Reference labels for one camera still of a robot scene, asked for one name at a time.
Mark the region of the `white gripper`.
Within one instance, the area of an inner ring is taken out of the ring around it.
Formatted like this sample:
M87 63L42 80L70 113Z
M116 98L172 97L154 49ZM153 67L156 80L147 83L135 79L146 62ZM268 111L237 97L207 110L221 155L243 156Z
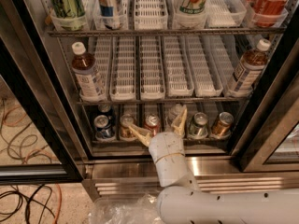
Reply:
M185 135L186 119L187 106L184 105L171 123L173 132L157 133L152 138L150 130L140 128L134 124L129 126L129 130L144 146L149 147L149 153L154 163L158 163L166 158L177 158L177 163L185 162L185 151L182 138Z

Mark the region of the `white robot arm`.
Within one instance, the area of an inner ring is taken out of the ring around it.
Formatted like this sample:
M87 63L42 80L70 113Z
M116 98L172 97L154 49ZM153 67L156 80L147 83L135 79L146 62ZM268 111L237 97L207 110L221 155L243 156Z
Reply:
M299 224L299 199L282 190L208 194L200 190L189 168L181 131L187 118L182 107L171 132L152 135L134 124L130 131L149 148L163 190L157 213L165 224Z

